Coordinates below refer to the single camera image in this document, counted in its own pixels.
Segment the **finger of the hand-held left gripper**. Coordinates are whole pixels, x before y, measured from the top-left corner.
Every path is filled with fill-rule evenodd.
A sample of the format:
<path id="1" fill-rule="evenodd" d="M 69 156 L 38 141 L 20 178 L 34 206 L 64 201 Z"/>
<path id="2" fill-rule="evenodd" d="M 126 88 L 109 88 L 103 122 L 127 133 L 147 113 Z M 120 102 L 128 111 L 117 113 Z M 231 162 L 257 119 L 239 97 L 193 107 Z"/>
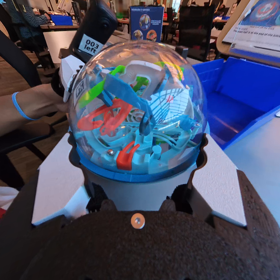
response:
<path id="1" fill-rule="evenodd" d="M 66 103 L 72 92 L 72 87 L 76 79 L 76 75 L 80 72 L 82 67 L 85 65 L 79 58 L 68 55 L 61 59 L 59 68 L 59 76 L 61 85 L 63 86 L 63 102 Z"/>

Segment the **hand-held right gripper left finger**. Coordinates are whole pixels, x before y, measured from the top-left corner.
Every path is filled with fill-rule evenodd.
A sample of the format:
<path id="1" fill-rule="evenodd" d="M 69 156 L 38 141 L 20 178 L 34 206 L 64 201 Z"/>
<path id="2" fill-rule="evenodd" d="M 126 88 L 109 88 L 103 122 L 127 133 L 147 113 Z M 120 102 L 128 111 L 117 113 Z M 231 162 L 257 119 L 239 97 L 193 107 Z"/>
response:
<path id="1" fill-rule="evenodd" d="M 69 220 L 88 214 L 90 200 L 82 170 L 69 159 L 73 146 L 66 133 L 39 167 L 32 224 L 40 225 L 58 216 Z"/>

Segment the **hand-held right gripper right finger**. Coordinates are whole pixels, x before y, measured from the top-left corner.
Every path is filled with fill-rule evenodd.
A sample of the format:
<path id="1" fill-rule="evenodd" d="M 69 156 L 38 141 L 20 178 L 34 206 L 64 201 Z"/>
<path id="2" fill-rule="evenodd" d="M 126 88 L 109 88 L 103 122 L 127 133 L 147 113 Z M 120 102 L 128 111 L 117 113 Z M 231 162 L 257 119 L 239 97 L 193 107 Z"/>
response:
<path id="1" fill-rule="evenodd" d="M 191 172 L 188 202 L 201 220 L 218 217 L 239 227 L 246 227 L 243 199 L 237 168 L 209 134 L 201 143 L 202 163 Z"/>

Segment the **clear plastic maze ball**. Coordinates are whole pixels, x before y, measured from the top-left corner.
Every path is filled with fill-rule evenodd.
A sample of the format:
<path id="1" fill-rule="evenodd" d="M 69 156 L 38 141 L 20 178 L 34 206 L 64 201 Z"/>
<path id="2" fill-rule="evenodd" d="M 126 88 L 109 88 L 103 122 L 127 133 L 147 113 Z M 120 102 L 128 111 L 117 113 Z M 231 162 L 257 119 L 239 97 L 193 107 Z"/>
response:
<path id="1" fill-rule="evenodd" d="M 73 81 L 69 123 L 80 163 L 122 182 L 176 176 L 198 157 L 206 103 L 194 68 L 170 47 L 111 44 Z"/>

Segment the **person's left hand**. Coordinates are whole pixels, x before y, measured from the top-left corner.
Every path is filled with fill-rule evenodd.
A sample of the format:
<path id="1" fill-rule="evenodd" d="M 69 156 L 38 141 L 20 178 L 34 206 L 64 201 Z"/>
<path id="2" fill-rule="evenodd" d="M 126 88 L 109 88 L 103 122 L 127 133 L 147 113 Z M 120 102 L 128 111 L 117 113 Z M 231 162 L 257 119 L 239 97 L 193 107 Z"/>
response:
<path id="1" fill-rule="evenodd" d="M 43 84 L 18 93 L 18 104 L 31 119 L 39 119 L 50 113 L 68 111 L 68 103 L 63 102 L 51 84 Z"/>

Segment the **small blue plastic bin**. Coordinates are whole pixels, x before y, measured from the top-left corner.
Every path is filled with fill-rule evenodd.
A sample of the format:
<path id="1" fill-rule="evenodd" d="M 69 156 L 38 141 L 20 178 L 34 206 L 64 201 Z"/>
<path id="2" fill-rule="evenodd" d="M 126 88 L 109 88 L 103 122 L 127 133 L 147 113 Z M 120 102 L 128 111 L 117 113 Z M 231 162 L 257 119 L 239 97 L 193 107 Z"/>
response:
<path id="1" fill-rule="evenodd" d="M 72 18 L 71 16 L 67 15 L 50 15 L 51 21 L 56 25 L 56 26 L 72 26 Z"/>

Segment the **blue standing picture card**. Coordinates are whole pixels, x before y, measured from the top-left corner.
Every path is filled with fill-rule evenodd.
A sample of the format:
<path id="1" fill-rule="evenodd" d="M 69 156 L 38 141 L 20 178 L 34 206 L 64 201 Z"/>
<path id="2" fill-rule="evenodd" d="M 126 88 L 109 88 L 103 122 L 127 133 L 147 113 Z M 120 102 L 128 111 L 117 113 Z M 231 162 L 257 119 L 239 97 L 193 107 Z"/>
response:
<path id="1" fill-rule="evenodd" d="M 164 7 L 130 6 L 129 27 L 131 40 L 148 40 L 160 43 Z"/>

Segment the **person's white shirt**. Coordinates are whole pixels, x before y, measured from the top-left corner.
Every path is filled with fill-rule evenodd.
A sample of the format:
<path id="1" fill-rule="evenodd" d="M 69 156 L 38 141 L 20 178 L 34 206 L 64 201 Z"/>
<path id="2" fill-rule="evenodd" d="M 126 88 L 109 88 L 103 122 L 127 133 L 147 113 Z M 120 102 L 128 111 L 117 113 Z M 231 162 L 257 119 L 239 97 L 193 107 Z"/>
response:
<path id="1" fill-rule="evenodd" d="M 19 194 L 19 191 L 12 187 L 0 187 L 0 208 L 8 210 L 9 206 Z"/>

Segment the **blue wristband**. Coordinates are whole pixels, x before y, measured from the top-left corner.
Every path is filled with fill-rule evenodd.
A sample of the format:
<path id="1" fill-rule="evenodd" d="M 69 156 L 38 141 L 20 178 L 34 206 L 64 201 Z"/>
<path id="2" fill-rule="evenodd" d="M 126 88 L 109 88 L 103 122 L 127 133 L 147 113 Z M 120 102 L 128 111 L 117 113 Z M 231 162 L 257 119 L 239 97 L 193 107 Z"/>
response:
<path id="1" fill-rule="evenodd" d="M 30 117 L 28 117 L 28 116 L 24 113 L 24 111 L 21 109 L 21 107 L 19 106 L 19 104 L 18 104 L 18 102 L 17 102 L 17 100 L 16 100 L 16 96 L 17 96 L 18 93 L 19 93 L 19 92 L 15 92 L 15 93 L 12 94 L 12 103 L 13 103 L 14 107 L 16 108 L 16 110 L 18 111 L 18 113 L 19 113 L 24 119 L 29 120 L 29 121 L 37 121 L 37 120 L 39 120 L 39 119 L 30 118 Z"/>

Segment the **large blue plastic bin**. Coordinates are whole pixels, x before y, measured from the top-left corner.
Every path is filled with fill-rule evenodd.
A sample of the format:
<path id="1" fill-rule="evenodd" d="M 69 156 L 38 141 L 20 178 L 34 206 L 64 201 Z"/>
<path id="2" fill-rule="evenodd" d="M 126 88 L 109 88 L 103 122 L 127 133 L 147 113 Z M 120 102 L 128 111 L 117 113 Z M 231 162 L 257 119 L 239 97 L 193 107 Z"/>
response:
<path id="1" fill-rule="evenodd" d="M 233 57 L 192 66 L 207 99 L 210 135 L 222 150 L 279 112 L 279 67 Z"/>

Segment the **small black cube device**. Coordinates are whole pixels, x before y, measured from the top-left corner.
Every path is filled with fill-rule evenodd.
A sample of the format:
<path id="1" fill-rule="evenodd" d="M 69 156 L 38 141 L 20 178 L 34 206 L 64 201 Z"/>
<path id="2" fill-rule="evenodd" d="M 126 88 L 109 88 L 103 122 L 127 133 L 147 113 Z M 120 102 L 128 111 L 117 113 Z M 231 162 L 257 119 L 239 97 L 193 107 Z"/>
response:
<path id="1" fill-rule="evenodd" d="M 175 51 L 184 59 L 187 59 L 188 56 L 188 47 L 177 45 Z"/>

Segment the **black mesh office chair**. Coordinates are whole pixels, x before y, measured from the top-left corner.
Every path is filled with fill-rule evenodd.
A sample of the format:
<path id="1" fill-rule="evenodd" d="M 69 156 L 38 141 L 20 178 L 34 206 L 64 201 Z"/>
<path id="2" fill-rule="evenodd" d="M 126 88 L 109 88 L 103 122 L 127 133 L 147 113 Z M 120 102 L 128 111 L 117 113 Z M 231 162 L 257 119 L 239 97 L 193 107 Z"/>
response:
<path id="1" fill-rule="evenodd" d="M 214 12 L 214 5 L 180 7 L 178 45 L 188 48 L 188 57 L 207 60 Z"/>

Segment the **wooden board with instruction sheet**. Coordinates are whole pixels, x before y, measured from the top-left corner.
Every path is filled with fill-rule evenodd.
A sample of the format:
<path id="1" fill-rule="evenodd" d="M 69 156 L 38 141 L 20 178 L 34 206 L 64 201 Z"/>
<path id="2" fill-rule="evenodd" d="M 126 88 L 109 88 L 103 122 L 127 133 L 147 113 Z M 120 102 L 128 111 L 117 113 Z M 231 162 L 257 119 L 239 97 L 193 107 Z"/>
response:
<path id="1" fill-rule="evenodd" d="M 219 33 L 219 53 L 280 66 L 280 1 L 240 1 Z"/>

